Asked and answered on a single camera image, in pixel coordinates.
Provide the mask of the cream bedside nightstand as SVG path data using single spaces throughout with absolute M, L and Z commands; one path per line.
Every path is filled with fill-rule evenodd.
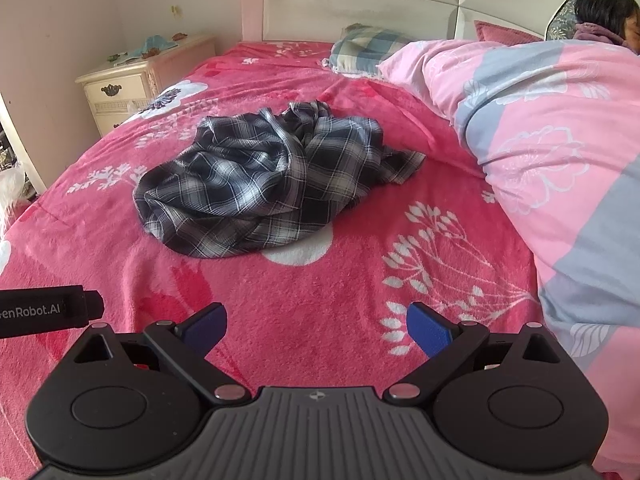
M 187 36 L 177 47 L 152 58 L 140 58 L 119 66 L 105 63 L 79 76 L 76 84 L 84 90 L 100 136 L 106 136 L 147 107 L 160 92 L 215 55 L 214 36 Z

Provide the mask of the black white plaid shirt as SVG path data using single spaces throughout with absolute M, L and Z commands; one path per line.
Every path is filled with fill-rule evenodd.
M 310 237 L 372 188 L 405 183 L 424 158 L 386 146 L 374 119 L 295 102 L 205 117 L 188 148 L 140 178 L 134 204 L 174 252 L 235 257 Z

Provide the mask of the dark floral pillow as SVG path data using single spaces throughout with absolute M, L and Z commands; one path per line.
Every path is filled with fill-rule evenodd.
M 575 3 L 576 0 L 564 0 L 561 3 L 544 31 L 544 40 L 567 40 L 574 37 L 577 24 Z

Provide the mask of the blue checkered pillow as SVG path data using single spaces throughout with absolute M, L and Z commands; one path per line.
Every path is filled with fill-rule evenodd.
M 352 24 L 343 30 L 322 65 L 345 77 L 378 79 L 378 66 L 410 42 L 413 38 L 390 29 Z

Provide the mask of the pink grey floral duvet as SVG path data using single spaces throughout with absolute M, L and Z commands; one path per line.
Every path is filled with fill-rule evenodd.
M 532 251 L 547 326 L 608 409 L 596 459 L 639 474 L 639 59 L 585 40 L 416 41 L 380 66 L 450 122 Z

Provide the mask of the red floral fleece blanket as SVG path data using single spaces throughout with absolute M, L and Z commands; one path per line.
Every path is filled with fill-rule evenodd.
M 533 257 L 448 120 L 314 42 L 242 42 L 104 136 L 10 225 L 3 289 L 98 292 L 118 332 L 219 302 L 249 389 L 383 389 L 420 301 L 516 332 Z

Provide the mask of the person with black hair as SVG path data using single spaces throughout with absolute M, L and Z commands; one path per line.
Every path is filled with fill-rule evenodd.
M 639 5 L 636 0 L 576 0 L 577 40 L 597 41 L 639 54 Z

